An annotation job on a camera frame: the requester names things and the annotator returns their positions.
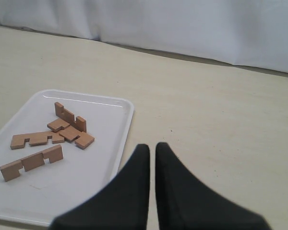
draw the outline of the plastic tray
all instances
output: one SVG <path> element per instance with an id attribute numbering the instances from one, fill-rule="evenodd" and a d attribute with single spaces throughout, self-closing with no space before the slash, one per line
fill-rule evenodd
<path id="1" fill-rule="evenodd" d="M 53 218 L 96 194 L 116 174 L 132 120 L 131 102 L 104 96 L 45 90 L 36 93 L 0 131 L 0 166 L 44 150 L 47 145 L 11 150 L 12 135 L 48 131 L 57 119 L 54 103 L 87 120 L 95 141 L 85 150 L 62 143 L 64 159 L 5 182 L 0 172 L 0 219 L 48 226 Z"/>

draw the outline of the table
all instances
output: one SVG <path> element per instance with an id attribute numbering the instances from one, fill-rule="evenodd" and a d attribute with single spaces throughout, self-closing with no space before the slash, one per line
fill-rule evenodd
<path id="1" fill-rule="evenodd" d="M 288 230 L 288 74 L 0 27 L 0 129 L 43 89 L 133 102 L 120 167 L 137 143 L 150 146 L 148 230 L 158 227 L 160 141 L 209 187 Z"/>

